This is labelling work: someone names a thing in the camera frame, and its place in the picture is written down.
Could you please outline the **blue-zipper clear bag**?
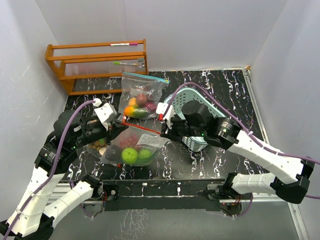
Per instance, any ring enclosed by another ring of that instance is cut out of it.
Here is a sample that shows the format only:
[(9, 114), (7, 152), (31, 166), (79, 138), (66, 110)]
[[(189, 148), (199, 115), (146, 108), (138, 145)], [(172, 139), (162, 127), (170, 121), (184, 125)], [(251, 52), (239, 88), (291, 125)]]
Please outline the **blue-zipper clear bag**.
[(123, 117), (148, 120), (156, 117), (163, 89), (170, 81), (154, 76), (124, 72), (118, 113)]

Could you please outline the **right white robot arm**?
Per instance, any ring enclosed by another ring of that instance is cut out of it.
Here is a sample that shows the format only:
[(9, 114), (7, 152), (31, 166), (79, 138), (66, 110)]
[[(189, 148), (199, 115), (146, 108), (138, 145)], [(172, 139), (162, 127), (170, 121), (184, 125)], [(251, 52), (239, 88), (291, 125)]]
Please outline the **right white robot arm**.
[(305, 198), (315, 166), (310, 159), (295, 160), (271, 149), (235, 121), (213, 116), (205, 104), (196, 100), (184, 104), (181, 112), (183, 118), (172, 106), (157, 105), (156, 113), (164, 122), (161, 137), (175, 142), (182, 142), (185, 137), (201, 137), (210, 146), (241, 155), (268, 170), (264, 174), (231, 172), (222, 185), (208, 187), (208, 195), (233, 199), (248, 193), (263, 193), (292, 204), (300, 204)]

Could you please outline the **red grape bunch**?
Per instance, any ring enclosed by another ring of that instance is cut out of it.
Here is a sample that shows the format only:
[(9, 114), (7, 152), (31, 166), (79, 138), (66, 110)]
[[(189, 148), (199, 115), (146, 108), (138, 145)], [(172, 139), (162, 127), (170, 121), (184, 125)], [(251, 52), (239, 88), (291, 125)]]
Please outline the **red grape bunch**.
[(120, 137), (119, 146), (122, 149), (136, 148), (139, 138), (136, 135), (122, 135)]

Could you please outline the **orange-zipper clear bag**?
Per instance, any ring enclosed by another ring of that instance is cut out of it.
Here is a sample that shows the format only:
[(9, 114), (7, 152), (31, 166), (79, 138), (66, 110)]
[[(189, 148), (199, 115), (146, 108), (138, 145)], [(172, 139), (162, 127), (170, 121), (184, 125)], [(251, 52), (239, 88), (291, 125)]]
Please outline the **orange-zipper clear bag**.
[(86, 151), (99, 159), (102, 164), (117, 166), (120, 150), (108, 140), (109, 131), (103, 132), (103, 137), (85, 146)]
[(100, 149), (100, 161), (113, 166), (147, 166), (169, 141), (157, 130), (126, 122), (117, 122), (110, 136), (107, 147)]

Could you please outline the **light blue plastic basket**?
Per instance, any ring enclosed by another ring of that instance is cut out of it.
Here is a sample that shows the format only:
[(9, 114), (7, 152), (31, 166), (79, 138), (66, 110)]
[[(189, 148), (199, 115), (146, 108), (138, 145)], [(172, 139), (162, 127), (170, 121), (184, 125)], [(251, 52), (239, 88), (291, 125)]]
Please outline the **light blue plastic basket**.
[[(174, 108), (175, 115), (171, 118), (173, 123), (175, 120), (187, 121), (202, 121), (204, 119), (213, 120), (215, 118), (223, 118), (225, 115), (216, 109), (208, 100), (205, 99), (196, 89), (191, 87), (184, 87), (180, 89), (176, 95), (168, 96), (164, 103), (169, 104)], [(192, 152), (200, 152), (209, 144), (203, 137), (183, 137), (182, 142)]]

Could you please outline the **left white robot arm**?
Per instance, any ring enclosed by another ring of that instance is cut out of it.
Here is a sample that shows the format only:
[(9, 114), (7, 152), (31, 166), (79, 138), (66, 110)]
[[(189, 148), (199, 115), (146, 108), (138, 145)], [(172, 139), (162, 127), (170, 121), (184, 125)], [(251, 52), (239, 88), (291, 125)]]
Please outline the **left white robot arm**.
[(75, 110), (62, 112), (37, 155), (20, 203), (14, 213), (0, 223), (3, 237), (47, 240), (57, 224), (75, 207), (90, 198), (100, 199), (104, 195), (102, 181), (87, 174), (63, 196), (48, 203), (57, 184), (77, 159), (79, 148), (101, 139), (110, 143), (126, 129), (127, 126), (118, 120), (103, 126), (96, 116), (83, 120)]

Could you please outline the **magenta round fruit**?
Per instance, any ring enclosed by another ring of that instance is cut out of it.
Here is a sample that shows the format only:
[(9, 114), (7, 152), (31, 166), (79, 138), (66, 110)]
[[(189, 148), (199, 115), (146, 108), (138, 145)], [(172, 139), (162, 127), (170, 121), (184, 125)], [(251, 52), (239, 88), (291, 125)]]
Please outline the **magenta round fruit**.
[(157, 110), (158, 104), (154, 102), (147, 102), (144, 107), (149, 113), (154, 113)]

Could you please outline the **white round bun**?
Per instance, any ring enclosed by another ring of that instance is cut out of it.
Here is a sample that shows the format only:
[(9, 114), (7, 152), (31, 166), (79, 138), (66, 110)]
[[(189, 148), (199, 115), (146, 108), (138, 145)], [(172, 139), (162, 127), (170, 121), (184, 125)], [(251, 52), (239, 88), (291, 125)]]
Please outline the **white round bun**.
[(99, 152), (99, 154), (100, 154), (101, 156), (103, 156), (103, 155), (105, 154), (106, 150), (107, 150), (107, 147), (102, 147), (102, 148), (99, 149), (98, 152)]

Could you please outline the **green lime fruit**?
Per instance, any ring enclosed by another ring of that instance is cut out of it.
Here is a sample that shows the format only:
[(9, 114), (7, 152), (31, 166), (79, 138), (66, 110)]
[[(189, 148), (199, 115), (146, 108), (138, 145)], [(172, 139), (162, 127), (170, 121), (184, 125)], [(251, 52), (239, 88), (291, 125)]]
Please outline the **green lime fruit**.
[(152, 152), (149, 149), (142, 148), (138, 152), (138, 160), (146, 161), (152, 156)]

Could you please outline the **red apple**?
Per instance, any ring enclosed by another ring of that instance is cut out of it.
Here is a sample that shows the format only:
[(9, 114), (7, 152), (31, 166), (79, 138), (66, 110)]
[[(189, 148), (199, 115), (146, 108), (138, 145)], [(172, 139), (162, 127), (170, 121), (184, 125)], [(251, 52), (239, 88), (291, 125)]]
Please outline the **red apple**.
[(139, 106), (139, 107), (143, 107), (145, 106), (145, 104), (147, 103), (148, 101), (148, 98), (145, 94), (143, 93), (140, 93), (136, 96), (136, 104)]

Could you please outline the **longan bunch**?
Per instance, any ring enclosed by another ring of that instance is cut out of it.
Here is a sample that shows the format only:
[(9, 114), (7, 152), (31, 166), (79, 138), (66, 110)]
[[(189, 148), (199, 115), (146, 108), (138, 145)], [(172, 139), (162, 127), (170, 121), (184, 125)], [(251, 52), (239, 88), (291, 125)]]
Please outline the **longan bunch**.
[(99, 139), (99, 140), (89, 144), (89, 147), (91, 149), (96, 150), (96, 151), (99, 151), (102, 147), (105, 147), (105, 146), (106, 146), (106, 143), (105, 143), (104, 139)]

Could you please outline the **green yellow mango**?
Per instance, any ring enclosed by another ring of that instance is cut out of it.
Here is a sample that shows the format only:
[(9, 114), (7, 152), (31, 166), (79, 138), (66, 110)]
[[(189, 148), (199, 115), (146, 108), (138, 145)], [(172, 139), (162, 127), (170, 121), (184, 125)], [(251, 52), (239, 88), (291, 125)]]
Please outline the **green yellow mango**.
[(137, 99), (132, 97), (128, 101), (128, 106), (124, 109), (124, 115), (126, 117), (143, 119), (148, 115), (148, 110), (145, 107), (139, 107)]

